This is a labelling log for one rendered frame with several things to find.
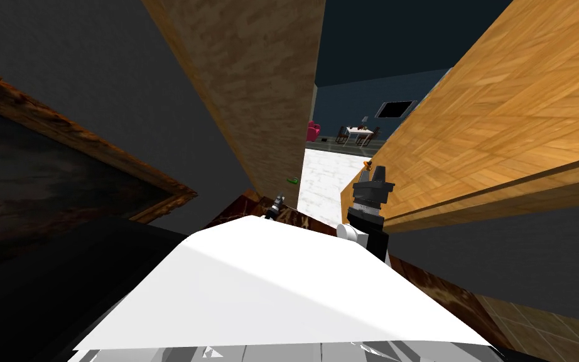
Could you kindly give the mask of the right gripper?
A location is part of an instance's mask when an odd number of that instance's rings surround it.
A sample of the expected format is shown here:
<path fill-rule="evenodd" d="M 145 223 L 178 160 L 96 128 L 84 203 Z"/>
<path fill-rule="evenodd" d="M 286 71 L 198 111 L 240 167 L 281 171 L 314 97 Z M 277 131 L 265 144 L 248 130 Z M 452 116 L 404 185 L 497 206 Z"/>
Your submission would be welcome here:
<path fill-rule="evenodd" d="M 375 166 L 371 181 L 369 181 L 370 174 L 371 169 L 364 169 L 360 175 L 360 182 L 353 184 L 354 203 L 386 204 L 395 186 L 394 183 L 386 182 L 386 167 Z"/>

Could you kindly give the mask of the white table with dark chairs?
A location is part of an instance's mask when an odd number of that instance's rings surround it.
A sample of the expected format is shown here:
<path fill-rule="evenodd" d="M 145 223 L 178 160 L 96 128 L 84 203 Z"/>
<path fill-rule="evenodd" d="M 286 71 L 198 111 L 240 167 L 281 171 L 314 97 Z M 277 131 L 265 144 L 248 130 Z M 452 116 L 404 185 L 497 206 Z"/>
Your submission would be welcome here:
<path fill-rule="evenodd" d="M 379 133 L 380 127 L 369 130 L 365 127 L 341 126 L 335 139 L 337 144 L 346 145 L 351 139 L 360 147 L 367 146 L 370 141 Z"/>

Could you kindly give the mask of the orange wooden door leaf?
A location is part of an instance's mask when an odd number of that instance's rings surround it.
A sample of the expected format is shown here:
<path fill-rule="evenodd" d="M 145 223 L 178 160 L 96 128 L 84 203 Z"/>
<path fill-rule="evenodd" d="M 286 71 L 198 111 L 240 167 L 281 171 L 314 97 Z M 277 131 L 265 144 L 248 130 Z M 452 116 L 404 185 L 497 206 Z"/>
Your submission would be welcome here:
<path fill-rule="evenodd" d="M 372 162 L 387 233 L 579 206 L 579 0 L 513 0 Z"/>

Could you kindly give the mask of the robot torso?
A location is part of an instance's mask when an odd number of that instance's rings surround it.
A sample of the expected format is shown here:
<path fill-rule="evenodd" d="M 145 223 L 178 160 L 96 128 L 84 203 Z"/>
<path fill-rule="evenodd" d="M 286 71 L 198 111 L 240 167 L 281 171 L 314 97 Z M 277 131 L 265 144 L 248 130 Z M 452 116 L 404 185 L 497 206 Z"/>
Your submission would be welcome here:
<path fill-rule="evenodd" d="M 245 216 L 182 241 L 69 362 L 504 362 L 390 265 L 341 238 Z"/>

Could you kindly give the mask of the black wall screen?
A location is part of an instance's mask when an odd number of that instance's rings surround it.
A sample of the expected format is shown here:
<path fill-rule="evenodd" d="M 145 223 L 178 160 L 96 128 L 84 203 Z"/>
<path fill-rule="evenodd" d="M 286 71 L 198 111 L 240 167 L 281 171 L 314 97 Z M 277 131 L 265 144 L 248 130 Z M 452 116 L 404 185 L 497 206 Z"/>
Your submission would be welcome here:
<path fill-rule="evenodd" d="M 376 112 L 375 118 L 405 118 L 416 107 L 417 101 L 385 102 Z"/>

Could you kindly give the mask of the dark painting in brown frame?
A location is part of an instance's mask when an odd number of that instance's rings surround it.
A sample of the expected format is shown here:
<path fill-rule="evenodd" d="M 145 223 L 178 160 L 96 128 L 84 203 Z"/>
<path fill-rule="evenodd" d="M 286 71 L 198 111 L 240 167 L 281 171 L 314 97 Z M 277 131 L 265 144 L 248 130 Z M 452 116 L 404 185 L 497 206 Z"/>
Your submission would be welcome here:
<path fill-rule="evenodd" d="M 149 223 L 196 196 L 0 77 L 0 247 L 107 216 Z"/>

